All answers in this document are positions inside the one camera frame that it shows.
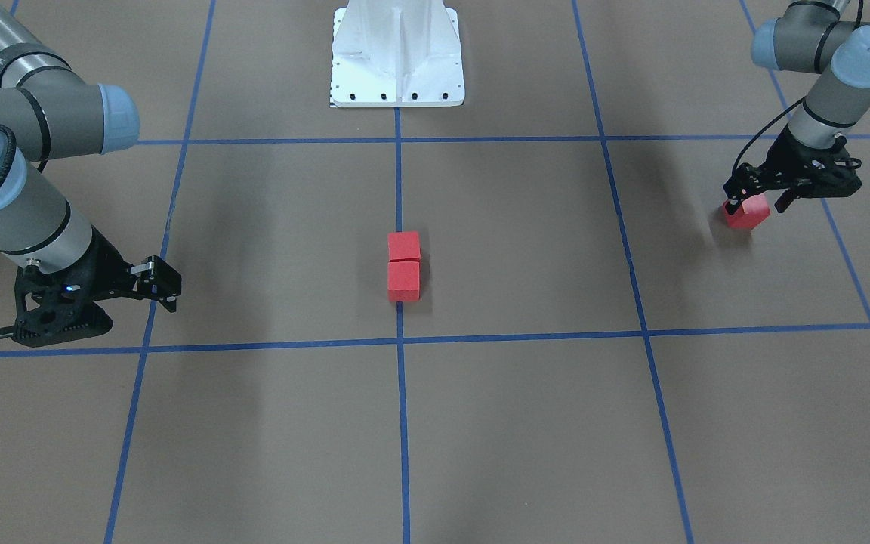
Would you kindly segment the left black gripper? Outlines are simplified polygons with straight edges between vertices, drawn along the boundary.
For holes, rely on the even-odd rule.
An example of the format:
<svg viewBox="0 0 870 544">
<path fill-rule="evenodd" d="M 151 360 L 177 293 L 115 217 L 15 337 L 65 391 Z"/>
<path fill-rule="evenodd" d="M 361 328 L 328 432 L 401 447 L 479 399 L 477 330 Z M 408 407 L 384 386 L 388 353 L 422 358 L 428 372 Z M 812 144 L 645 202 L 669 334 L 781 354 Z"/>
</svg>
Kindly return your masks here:
<svg viewBox="0 0 870 544">
<path fill-rule="evenodd" d="M 771 144 L 762 165 L 739 164 L 734 181 L 723 185 L 727 199 L 723 210 L 734 216 L 747 199 L 767 190 L 784 190 L 776 200 L 776 212 L 783 214 L 796 199 L 843 199 L 861 188 L 857 169 L 860 159 L 846 149 L 843 135 L 831 138 L 824 148 L 802 144 L 784 128 Z"/>
</svg>

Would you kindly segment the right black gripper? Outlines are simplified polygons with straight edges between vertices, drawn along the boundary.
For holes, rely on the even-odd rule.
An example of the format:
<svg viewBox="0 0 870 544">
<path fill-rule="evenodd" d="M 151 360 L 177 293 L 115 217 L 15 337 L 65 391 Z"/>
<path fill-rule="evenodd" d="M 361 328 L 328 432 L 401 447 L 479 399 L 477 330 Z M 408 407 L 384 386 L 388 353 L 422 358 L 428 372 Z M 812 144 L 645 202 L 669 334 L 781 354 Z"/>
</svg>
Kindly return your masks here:
<svg viewBox="0 0 870 544">
<path fill-rule="evenodd" d="M 113 321 L 98 302 L 135 293 L 176 313 L 182 276 L 160 257 L 128 263 L 99 230 L 92 230 L 86 252 L 69 268 L 51 274 L 34 265 L 18 270 L 14 341 L 41 348 L 107 334 Z"/>
</svg>

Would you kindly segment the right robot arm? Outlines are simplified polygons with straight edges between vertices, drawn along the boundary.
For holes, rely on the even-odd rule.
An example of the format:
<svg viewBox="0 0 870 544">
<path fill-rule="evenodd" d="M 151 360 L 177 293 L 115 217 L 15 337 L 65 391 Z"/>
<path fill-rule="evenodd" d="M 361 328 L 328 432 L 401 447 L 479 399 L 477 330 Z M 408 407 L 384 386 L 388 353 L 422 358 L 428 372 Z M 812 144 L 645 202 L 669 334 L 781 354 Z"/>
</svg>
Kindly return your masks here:
<svg viewBox="0 0 870 544">
<path fill-rule="evenodd" d="M 107 334 L 110 299 L 176 311 L 180 273 L 160 257 L 125 261 L 44 176 L 52 159 L 127 150 L 139 134 L 125 89 L 84 82 L 0 5 L 0 254 L 17 268 L 0 340 L 41 348 Z"/>
</svg>

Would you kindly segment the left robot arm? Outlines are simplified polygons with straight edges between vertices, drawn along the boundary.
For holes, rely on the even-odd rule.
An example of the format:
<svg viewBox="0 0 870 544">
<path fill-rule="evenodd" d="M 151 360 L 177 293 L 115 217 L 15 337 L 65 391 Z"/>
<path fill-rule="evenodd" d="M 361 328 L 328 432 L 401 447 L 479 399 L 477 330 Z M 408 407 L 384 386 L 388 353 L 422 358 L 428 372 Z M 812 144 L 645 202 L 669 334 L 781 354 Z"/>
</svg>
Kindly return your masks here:
<svg viewBox="0 0 870 544">
<path fill-rule="evenodd" d="M 848 131 L 870 110 L 870 22 L 842 20 L 845 1 L 794 1 L 756 31 L 751 58 L 773 71 L 814 73 L 807 95 L 784 111 L 788 123 L 760 165 L 735 161 L 723 212 L 729 223 L 759 224 L 767 190 L 777 212 L 799 199 L 845 199 L 860 187 L 861 162 Z"/>
</svg>

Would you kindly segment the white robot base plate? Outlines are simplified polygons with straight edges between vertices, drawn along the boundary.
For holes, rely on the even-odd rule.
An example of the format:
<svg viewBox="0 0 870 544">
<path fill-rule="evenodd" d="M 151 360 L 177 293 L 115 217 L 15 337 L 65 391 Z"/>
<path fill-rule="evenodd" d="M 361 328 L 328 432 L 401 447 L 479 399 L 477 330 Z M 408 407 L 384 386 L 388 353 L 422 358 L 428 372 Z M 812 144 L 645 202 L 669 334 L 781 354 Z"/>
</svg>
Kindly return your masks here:
<svg viewBox="0 0 870 544">
<path fill-rule="evenodd" d="M 349 1 L 334 12 L 332 24 L 332 107 L 465 102 L 459 18 L 444 2 Z"/>
</svg>

